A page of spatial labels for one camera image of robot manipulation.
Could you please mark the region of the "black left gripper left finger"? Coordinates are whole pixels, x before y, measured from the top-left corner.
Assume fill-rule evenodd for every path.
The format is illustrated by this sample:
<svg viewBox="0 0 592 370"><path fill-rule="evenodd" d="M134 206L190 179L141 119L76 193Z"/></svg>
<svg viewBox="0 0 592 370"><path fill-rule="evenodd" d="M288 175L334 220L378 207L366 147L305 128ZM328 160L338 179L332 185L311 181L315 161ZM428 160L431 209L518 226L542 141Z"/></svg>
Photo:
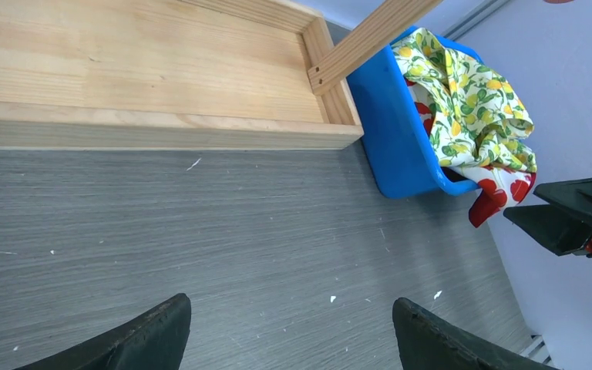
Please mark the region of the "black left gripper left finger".
<svg viewBox="0 0 592 370"><path fill-rule="evenodd" d="M134 319L24 369L178 369L190 334L190 299L179 293Z"/></svg>

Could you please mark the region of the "lemon print skirt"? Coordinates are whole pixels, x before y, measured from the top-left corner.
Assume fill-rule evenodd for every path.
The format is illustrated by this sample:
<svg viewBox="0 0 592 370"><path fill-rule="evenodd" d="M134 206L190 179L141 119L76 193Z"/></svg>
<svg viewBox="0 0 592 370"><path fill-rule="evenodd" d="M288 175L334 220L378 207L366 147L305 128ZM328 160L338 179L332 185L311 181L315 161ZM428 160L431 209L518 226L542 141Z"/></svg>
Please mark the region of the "lemon print skirt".
<svg viewBox="0 0 592 370"><path fill-rule="evenodd" d="M523 143L533 121L503 76L424 28L391 49L403 77L432 101L429 142L440 166L537 171L535 153Z"/></svg>

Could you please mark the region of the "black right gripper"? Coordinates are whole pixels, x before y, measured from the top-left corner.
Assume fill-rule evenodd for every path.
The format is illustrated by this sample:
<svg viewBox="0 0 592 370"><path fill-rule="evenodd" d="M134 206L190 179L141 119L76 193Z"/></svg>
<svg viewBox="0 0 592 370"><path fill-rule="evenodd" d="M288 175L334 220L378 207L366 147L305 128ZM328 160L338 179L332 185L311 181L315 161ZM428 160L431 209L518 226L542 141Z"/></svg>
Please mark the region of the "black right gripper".
<svg viewBox="0 0 592 370"><path fill-rule="evenodd" d="M592 178L538 185L545 204L504 210L504 217L549 252L592 257Z"/></svg>

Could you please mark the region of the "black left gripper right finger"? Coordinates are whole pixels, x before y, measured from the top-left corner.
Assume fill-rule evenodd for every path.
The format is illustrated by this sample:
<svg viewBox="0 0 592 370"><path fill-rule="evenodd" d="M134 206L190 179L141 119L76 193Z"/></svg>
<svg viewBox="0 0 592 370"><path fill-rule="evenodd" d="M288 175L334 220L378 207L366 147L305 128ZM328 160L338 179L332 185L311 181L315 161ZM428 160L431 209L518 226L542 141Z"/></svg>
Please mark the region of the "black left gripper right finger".
<svg viewBox="0 0 592 370"><path fill-rule="evenodd" d="M394 302L392 322L405 370L550 368L458 328L408 298Z"/></svg>

